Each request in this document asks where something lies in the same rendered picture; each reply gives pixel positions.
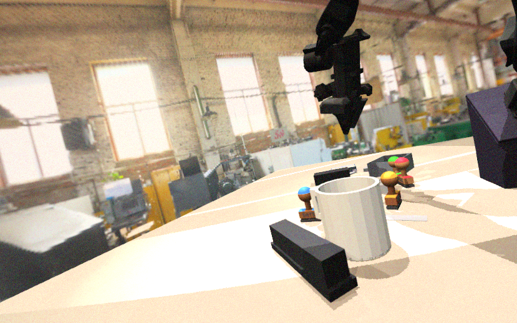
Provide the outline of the red-topped wooden stamp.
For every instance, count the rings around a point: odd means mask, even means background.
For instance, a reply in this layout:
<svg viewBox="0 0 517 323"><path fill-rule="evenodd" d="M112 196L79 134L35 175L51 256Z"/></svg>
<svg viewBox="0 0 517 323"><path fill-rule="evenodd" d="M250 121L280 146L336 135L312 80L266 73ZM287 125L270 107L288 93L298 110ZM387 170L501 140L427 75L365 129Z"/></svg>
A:
<svg viewBox="0 0 517 323"><path fill-rule="evenodd" d="M398 175L398 177L399 177L398 183L400 186L402 186L404 188L415 187L415 185L413 184L413 183L415 183L413 176L410 176L407 174L406 169L408 168L408 166L409 166L409 161L407 158L400 157L395 160L395 167L398 168L401 173L401 175Z"/></svg>

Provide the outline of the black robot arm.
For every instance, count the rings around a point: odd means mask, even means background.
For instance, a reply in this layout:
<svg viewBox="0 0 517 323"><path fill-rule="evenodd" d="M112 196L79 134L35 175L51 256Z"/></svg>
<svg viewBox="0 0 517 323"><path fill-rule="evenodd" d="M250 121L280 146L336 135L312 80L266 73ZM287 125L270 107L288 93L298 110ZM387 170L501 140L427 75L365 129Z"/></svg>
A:
<svg viewBox="0 0 517 323"><path fill-rule="evenodd" d="M505 67L513 65L517 72L517 0L511 0L515 16L509 17L505 25L500 45L507 56ZM360 43L370 38L362 28L352 35L343 37L352 23L358 9L359 0L330 0L324 8L316 27L317 43L303 49L304 68L307 72L318 72L332 67L341 69L360 64ZM319 84L314 91L318 102L331 97L336 92L335 82ZM506 106L513 118L517 119L517 79L513 79L504 92Z"/></svg>

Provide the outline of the wooden stamp with yellow knob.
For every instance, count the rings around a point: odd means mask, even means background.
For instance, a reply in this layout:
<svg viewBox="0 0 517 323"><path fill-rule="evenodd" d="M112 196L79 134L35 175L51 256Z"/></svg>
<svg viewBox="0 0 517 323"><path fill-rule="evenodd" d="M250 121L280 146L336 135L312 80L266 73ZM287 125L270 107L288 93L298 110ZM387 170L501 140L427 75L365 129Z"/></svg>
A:
<svg viewBox="0 0 517 323"><path fill-rule="evenodd" d="M401 195L399 190L395 190L395 185L399 182L399 177L395 173L388 171L381 175L380 180L383 185L388 187L388 193L385 196L385 204L387 210L398 210L401 203Z"/></svg>

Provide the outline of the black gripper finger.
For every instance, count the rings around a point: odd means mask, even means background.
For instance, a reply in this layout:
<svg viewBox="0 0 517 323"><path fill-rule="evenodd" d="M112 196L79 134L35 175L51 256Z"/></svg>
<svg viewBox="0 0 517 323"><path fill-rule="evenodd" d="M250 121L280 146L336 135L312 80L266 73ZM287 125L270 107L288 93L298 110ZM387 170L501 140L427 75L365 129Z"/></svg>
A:
<svg viewBox="0 0 517 323"><path fill-rule="evenodd" d="M356 110L357 107L353 107L348 113L333 114L336 116L343 133L346 135L349 133Z"/></svg>
<svg viewBox="0 0 517 323"><path fill-rule="evenodd" d="M359 120L359 117L361 115L361 112L366 104L366 102L368 101L368 98L366 99L361 99L359 101L354 101L354 105L353 107L357 107L357 110L355 112L355 115L354 115L354 119L352 121L352 125L350 128L355 128L355 126L357 125L357 122Z"/></svg>

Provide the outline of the brown wooden stamp with blue knob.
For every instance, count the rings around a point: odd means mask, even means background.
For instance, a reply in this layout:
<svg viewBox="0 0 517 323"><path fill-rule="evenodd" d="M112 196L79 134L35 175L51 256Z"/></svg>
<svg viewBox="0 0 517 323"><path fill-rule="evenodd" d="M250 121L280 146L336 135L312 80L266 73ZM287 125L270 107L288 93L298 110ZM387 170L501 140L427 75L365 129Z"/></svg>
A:
<svg viewBox="0 0 517 323"><path fill-rule="evenodd" d="M309 187L302 187L298 191L298 197L301 201L305 203L306 208L299 210L299 217L301 218L302 222L313 222L313 221L321 221L321 219L316 218L314 213L314 208L311 208L311 193Z"/></svg>

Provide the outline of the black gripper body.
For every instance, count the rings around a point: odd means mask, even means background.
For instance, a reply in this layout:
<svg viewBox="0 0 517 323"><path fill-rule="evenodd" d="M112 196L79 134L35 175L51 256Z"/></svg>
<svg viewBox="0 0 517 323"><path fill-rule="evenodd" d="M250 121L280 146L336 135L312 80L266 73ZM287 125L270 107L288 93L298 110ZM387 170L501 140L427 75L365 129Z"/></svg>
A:
<svg viewBox="0 0 517 323"><path fill-rule="evenodd" d="M362 96L372 94L370 84L361 84L361 73L363 68L353 65L341 69L334 69L331 79L334 79L336 92L332 97L325 99L319 106L320 114L348 113L352 110L354 101L359 101Z"/></svg>

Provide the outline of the green-topped wooden stamp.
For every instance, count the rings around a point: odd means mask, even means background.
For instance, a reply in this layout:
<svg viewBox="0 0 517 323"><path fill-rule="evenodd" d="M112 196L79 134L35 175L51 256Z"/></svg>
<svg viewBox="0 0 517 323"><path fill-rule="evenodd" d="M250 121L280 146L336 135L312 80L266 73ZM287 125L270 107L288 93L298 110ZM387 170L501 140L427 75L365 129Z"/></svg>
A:
<svg viewBox="0 0 517 323"><path fill-rule="evenodd" d="M388 163L392 167L392 169L393 169L392 172L393 173L395 173L396 175L401 175L399 169L395 167L395 160L396 159L398 159L398 157L391 157L391 158L389 158Z"/></svg>

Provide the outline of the beige mug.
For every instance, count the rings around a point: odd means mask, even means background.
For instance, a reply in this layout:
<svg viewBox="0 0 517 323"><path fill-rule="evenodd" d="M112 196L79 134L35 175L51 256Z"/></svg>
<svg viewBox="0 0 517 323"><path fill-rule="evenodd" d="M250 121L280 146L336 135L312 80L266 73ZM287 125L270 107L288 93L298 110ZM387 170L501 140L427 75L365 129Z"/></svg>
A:
<svg viewBox="0 0 517 323"><path fill-rule="evenodd" d="M314 213L322 220L326 239L344 248L348 260L372 260L390 251L379 182L357 176L310 189Z"/></svg>

